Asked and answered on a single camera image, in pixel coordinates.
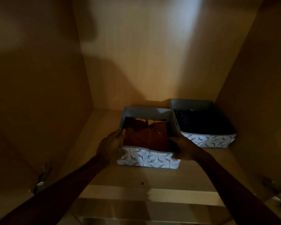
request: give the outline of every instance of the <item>dark blue folded clothes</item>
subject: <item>dark blue folded clothes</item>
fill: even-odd
[[[181,131],[207,135],[229,135],[236,131],[229,120],[214,109],[174,111]]]

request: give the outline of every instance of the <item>folded clothes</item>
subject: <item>folded clothes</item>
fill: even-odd
[[[169,151],[169,136],[166,120],[152,121],[126,117],[123,124],[126,135],[123,145]]]
[[[174,111],[181,131],[206,135],[234,134],[229,120],[214,109]]]

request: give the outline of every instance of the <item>orange garment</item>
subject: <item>orange garment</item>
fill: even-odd
[[[126,117],[122,134],[126,135],[123,145],[169,151],[169,137],[164,121],[152,121]]]

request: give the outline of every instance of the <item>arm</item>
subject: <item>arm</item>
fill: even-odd
[[[179,133],[171,137],[180,148],[176,159],[195,160],[210,178],[237,224],[275,224],[281,220],[246,187],[228,173],[208,152]]]
[[[124,155],[119,149],[124,138],[120,133],[117,130],[109,134],[86,164],[11,211],[0,220],[0,225],[57,224],[90,181],[110,162]]]

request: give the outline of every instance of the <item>fabric storage bin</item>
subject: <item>fabric storage bin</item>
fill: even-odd
[[[170,122],[170,132],[172,135],[177,135],[177,126],[173,110],[154,107],[125,107],[120,128],[123,128],[126,117],[141,118],[145,120],[161,120],[167,119]],[[146,166],[157,168],[177,169],[180,160],[173,160],[173,152],[154,151],[148,148],[123,145],[122,149],[126,154],[117,161],[119,165],[128,166]]]
[[[180,125],[178,123],[178,118],[175,116],[176,125],[179,131],[194,142],[196,145],[202,148],[227,148],[228,145],[234,141],[236,136],[236,131],[233,128],[232,124],[229,120],[224,117],[215,107],[212,101],[205,100],[188,100],[188,99],[171,99],[171,107],[173,111],[211,111],[214,114],[219,115],[221,120],[223,121],[223,125],[221,128],[226,128],[226,133],[224,135],[218,134],[200,134],[199,132],[191,133],[184,132],[181,130]]]

